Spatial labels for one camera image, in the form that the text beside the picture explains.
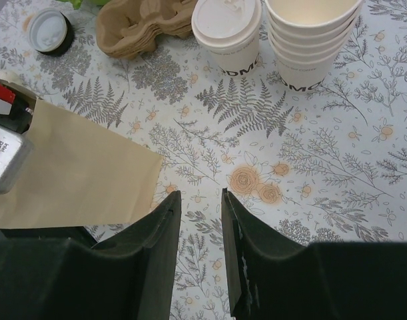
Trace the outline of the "white paper coffee cup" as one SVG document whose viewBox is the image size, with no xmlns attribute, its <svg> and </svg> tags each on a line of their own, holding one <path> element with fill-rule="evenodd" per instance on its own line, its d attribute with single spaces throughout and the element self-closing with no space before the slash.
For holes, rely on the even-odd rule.
<svg viewBox="0 0 407 320">
<path fill-rule="evenodd" d="M 209 49 L 208 51 L 223 75 L 238 79 L 249 76 L 255 71 L 259 50 L 259 30 L 256 29 L 249 37 L 234 47 L 224 50 Z"/>
</svg>

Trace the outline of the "white plastic cup lid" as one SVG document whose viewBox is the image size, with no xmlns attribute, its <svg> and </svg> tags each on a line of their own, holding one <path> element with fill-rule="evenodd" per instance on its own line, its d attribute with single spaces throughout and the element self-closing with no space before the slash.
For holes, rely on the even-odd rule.
<svg viewBox="0 0 407 320">
<path fill-rule="evenodd" d="M 260 1 L 198 1 L 191 25 L 197 41 L 214 50 L 238 46 L 258 30 Z"/>
</svg>

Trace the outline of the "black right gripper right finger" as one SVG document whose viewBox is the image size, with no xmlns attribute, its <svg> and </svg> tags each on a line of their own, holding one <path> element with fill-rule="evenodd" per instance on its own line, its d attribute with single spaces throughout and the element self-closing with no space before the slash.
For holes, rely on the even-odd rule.
<svg viewBox="0 0 407 320">
<path fill-rule="evenodd" d="M 407 319 L 407 243 L 303 246 L 224 190 L 221 221 L 236 319 Z"/>
</svg>

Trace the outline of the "brown pulp cup carrier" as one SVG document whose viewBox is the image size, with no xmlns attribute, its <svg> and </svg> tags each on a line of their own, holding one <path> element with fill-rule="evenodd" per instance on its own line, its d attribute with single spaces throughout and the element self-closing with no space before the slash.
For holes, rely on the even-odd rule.
<svg viewBox="0 0 407 320">
<path fill-rule="evenodd" d="M 184 39 L 192 32 L 196 1 L 110 1 L 96 18 L 99 49 L 116 59 L 134 59 L 157 48 L 158 35 Z"/>
</svg>

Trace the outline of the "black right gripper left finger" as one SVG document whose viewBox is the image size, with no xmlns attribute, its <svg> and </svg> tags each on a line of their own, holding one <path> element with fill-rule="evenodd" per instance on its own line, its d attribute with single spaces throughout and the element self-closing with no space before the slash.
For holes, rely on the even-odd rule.
<svg viewBox="0 0 407 320">
<path fill-rule="evenodd" d="M 4 229 L 0 319 L 168 319 L 181 194 L 97 242 L 82 227 Z"/>
</svg>

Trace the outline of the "brown paper bag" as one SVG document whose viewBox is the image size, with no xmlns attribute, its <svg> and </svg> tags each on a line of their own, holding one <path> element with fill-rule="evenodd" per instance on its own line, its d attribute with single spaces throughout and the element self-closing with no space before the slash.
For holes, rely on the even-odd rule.
<svg viewBox="0 0 407 320">
<path fill-rule="evenodd" d="M 0 195 L 0 229 L 134 223 L 150 212 L 159 154 L 40 99 L 11 71 L 0 70 L 0 83 L 30 103 L 34 146 Z"/>
</svg>

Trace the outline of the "stack of white paper cups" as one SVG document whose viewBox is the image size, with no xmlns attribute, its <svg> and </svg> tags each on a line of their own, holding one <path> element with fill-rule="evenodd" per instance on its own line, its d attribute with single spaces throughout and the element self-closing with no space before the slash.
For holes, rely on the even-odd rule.
<svg viewBox="0 0 407 320">
<path fill-rule="evenodd" d="M 324 81 L 362 5 L 362 1 L 266 2 L 268 40 L 286 88 L 309 93 Z"/>
</svg>

